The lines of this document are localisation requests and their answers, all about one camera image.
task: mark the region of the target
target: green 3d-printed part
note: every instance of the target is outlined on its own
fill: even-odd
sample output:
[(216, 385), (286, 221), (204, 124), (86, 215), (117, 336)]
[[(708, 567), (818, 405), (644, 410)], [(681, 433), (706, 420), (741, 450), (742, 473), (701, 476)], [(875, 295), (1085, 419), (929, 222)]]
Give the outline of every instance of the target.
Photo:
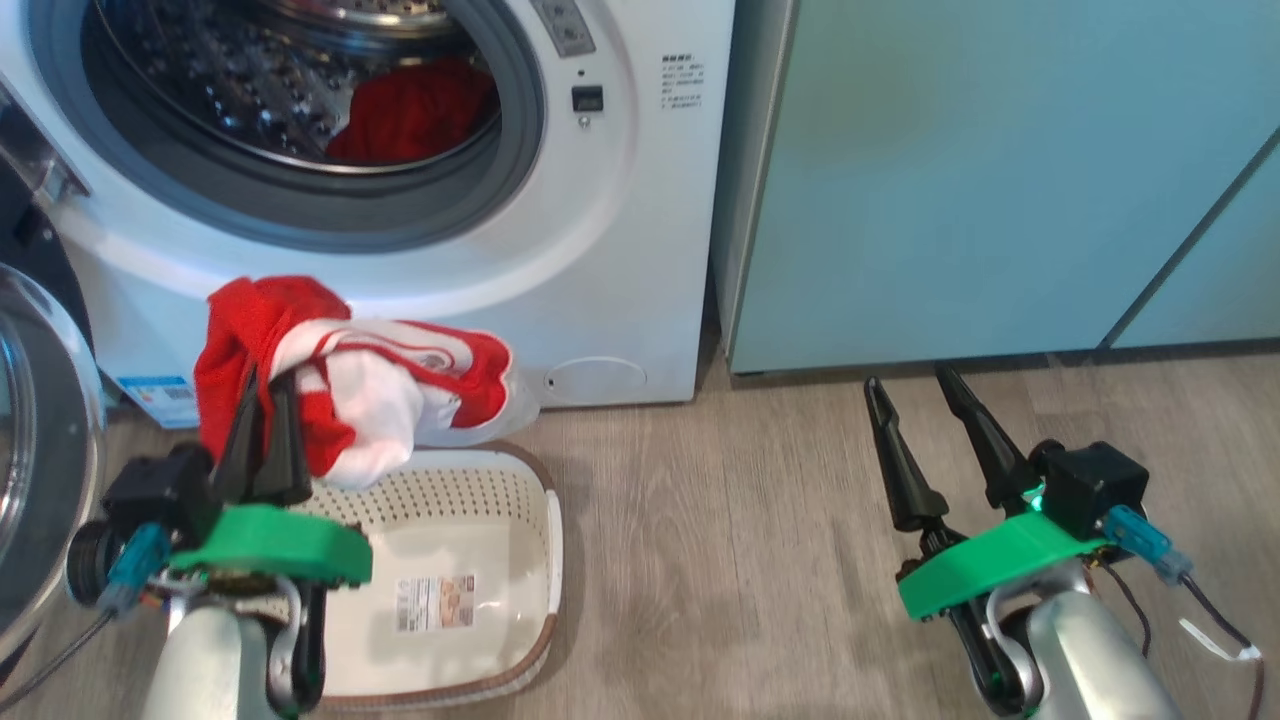
[(360, 585), (372, 577), (374, 550), (365, 536), (328, 518), (274, 505), (236, 505), (223, 510), (204, 546), (175, 552), (169, 566)]
[(940, 552), (902, 578), (897, 593), (906, 614), (922, 620), (1103, 544), (1080, 542), (1039, 512), (1024, 512)]

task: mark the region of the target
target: cabinet door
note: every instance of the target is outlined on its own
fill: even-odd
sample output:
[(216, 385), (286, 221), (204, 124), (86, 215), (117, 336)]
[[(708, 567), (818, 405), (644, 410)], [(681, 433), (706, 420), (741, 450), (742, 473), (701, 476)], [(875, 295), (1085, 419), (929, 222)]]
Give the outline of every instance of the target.
[(806, 0), (735, 372), (1096, 347), (1280, 117), (1274, 0)]
[(1271, 152), (1116, 347), (1280, 337), (1280, 152)]

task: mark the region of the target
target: plastic basket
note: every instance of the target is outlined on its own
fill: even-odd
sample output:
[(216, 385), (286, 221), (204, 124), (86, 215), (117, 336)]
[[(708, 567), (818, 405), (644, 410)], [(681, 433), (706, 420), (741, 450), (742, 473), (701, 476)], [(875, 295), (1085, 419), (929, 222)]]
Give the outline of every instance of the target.
[(294, 507), (358, 523), (372, 582), (329, 593), (320, 707), (443, 707), (538, 675), (559, 610), (559, 500), (518, 447), (422, 450), (366, 492), (317, 487)]

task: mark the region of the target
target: red garment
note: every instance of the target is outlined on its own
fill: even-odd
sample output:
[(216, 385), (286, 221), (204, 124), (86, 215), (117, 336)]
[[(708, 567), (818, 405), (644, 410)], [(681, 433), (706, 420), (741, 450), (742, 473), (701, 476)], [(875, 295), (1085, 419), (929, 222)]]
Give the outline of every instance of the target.
[[(215, 459), (223, 456), (241, 392), (255, 368), (259, 369), (259, 400), (265, 410), (264, 428), (270, 430), (274, 407), (266, 375), (275, 347), (298, 323), (319, 318), (349, 320), (351, 309), (329, 288), (307, 277), (259, 282), (239, 278), (209, 296), (209, 338), (196, 360), (196, 406), (200, 439)], [(355, 441), (355, 432), (334, 416), (328, 393), (301, 395), (298, 410), (307, 438), (303, 443), (307, 465), (312, 474), (324, 474), (338, 452)]]
[(209, 340), (196, 361), (200, 438), (218, 459), (255, 368), (266, 432), (268, 383), (297, 370), (307, 466), (348, 489), (375, 483), (416, 446), (488, 442), (538, 414), (511, 350), (490, 334), (352, 320), (312, 278), (239, 278), (209, 297)]
[(351, 122), (325, 152), (352, 163), (439, 155), (471, 136), (493, 92), (493, 78), (461, 58), (397, 68), (356, 88)]

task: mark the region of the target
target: laminate floor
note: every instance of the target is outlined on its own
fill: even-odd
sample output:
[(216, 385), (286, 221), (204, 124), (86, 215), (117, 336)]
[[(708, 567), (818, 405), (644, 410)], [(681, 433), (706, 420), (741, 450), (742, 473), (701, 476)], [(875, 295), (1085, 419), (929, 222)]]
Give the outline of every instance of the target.
[[(1050, 364), (969, 382), (1024, 450), (1046, 436), (1075, 447), (1105, 438), (1143, 462), (1148, 510), (1196, 560), (1202, 587), (1263, 651), (1280, 652), (1280, 355)], [(564, 502), (550, 660), (518, 696), (397, 716), (988, 717), (951, 629), (913, 624), (899, 603), (893, 573), (914, 538), (890, 527), (858, 378), (750, 384), (731, 389), (716, 361), (691, 405), (549, 413), (513, 438), (544, 459)], [(886, 386), (952, 524), (995, 524), (933, 379)], [(111, 471), (182, 437), (118, 421)], [(1187, 717), (1244, 717), (1252, 671), (1179, 628), (1181, 616), (1210, 628), (1192, 598), (1138, 562), (1120, 571), (1152, 619), (1153, 666)], [(1137, 633), (1110, 580), (1098, 584)], [(88, 621), (60, 609), (18, 676)], [(161, 644), (161, 619), (141, 611), (12, 716), (133, 719)], [(1280, 701), (1263, 716), (1280, 716)]]

